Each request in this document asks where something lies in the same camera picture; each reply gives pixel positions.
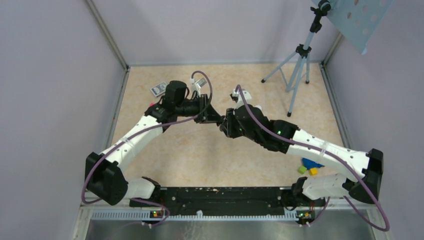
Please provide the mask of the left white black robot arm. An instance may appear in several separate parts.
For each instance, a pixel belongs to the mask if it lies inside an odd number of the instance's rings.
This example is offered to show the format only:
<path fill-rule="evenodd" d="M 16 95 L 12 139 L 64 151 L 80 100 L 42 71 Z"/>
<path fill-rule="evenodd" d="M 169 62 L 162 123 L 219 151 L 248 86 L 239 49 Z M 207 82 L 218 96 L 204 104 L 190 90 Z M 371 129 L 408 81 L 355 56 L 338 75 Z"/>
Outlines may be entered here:
<path fill-rule="evenodd" d="M 84 189 L 99 200 L 116 205 L 129 188 L 124 170 L 150 141 L 172 125 L 189 121 L 220 125 L 224 121 L 224 117 L 212 107 L 207 94 L 195 91 L 189 98 L 189 92 L 184 82 L 172 80 L 160 100 L 144 112 L 129 132 L 101 153 L 89 154 L 85 162 Z"/>

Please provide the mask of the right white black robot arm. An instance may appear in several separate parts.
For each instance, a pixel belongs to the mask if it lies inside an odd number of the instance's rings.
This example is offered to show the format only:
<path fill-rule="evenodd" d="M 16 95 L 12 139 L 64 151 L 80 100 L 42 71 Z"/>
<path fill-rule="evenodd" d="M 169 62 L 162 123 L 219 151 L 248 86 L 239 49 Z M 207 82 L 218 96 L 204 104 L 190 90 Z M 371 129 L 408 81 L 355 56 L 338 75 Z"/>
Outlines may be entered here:
<path fill-rule="evenodd" d="M 309 159 L 336 171 L 324 177 L 302 177 L 292 185 L 293 200 L 307 206 L 321 197 L 344 197 L 374 204 L 379 199 L 384 154 L 339 146 L 313 136 L 285 120 L 268 119 L 257 107 L 250 107 L 255 119 L 241 106 L 229 108 L 219 129 L 228 138 L 246 137 L 266 150 Z"/>

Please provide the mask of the grey playing card box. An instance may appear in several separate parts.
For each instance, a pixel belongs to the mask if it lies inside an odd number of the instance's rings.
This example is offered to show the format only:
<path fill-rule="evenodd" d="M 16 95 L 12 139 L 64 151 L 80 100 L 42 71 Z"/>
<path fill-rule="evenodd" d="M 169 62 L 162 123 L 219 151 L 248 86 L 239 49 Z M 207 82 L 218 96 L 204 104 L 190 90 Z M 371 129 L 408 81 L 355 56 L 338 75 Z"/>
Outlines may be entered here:
<path fill-rule="evenodd" d="M 166 82 L 158 83 L 157 85 L 150 88 L 150 92 L 153 94 L 154 97 L 158 98 L 159 96 L 162 96 L 166 92 L 167 87 Z"/>

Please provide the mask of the green cube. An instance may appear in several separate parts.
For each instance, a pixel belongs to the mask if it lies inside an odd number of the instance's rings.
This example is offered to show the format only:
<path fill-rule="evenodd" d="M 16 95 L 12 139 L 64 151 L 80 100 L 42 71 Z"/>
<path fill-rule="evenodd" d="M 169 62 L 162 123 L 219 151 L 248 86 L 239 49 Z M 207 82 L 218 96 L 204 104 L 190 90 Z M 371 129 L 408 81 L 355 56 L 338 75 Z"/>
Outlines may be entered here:
<path fill-rule="evenodd" d="M 305 166 L 300 166 L 297 170 L 297 172 L 301 175 L 305 174 L 308 171 L 308 169 Z"/>

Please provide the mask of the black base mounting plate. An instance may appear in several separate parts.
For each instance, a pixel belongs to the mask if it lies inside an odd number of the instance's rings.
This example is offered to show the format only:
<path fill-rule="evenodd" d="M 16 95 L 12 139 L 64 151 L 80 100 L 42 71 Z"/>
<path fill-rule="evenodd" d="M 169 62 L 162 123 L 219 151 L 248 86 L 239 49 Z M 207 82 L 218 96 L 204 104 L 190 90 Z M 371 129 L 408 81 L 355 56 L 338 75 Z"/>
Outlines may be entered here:
<path fill-rule="evenodd" d="M 289 187 L 162 187 L 150 202 L 167 207 L 172 216 L 277 216 L 301 207 L 323 207 Z"/>

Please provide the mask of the yellow cube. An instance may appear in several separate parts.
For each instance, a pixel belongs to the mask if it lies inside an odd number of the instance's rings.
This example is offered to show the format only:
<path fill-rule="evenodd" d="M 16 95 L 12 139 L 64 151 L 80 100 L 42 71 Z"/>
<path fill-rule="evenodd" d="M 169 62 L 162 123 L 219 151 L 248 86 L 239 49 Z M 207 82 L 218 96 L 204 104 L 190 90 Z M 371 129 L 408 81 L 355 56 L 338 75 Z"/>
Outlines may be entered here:
<path fill-rule="evenodd" d="M 318 174 L 318 168 L 313 167 L 308 170 L 310 176 L 316 176 Z"/>

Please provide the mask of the perforated grey metal plate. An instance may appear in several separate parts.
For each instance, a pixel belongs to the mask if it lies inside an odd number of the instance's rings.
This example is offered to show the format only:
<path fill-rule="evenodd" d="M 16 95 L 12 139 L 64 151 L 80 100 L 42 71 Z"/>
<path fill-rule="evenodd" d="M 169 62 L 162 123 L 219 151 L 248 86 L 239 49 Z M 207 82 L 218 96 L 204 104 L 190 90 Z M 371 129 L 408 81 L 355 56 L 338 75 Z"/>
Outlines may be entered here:
<path fill-rule="evenodd" d="M 327 5 L 327 19 L 361 55 L 393 0 L 312 0 L 319 8 Z"/>

